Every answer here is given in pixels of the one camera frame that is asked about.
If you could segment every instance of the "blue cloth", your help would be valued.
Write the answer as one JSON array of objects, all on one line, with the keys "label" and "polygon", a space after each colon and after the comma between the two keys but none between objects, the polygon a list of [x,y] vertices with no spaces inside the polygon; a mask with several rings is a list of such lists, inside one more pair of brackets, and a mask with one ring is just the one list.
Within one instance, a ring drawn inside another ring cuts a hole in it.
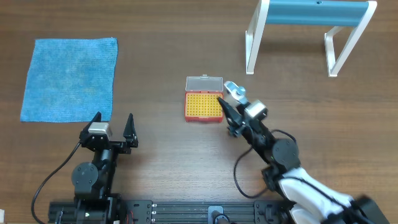
[{"label": "blue cloth", "polygon": [[116,38],[36,40],[21,121],[109,121],[117,56]]}]

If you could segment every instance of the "white stand leg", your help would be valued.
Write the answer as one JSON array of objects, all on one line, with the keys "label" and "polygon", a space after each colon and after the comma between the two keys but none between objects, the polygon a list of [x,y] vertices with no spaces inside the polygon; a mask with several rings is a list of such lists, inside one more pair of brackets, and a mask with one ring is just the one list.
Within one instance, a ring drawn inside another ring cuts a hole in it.
[{"label": "white stand leg", "polygon": [[358,39],[361,37],[363,31],[371,20],[373,13],[376,10],[377,2],[368,1],[368,3],[368,10],[365,12],[365,15],[362,17],[358,26],[355,27],[355,29],[349,35],[347,43],[337,60],[335,59],[333,36],[337,34],[342,29],[342,27],[334,27],[325,34],[326,61],[328,64],[329,77],[337,77],[337,73],[340,71],[349,53],[351,53]]},{"label": "white stand leg", "polygon": [[270,0],[260,0],[246,31],[246,74],[254,74],[257,54],[261,43],[262,32],[266,25]]}]

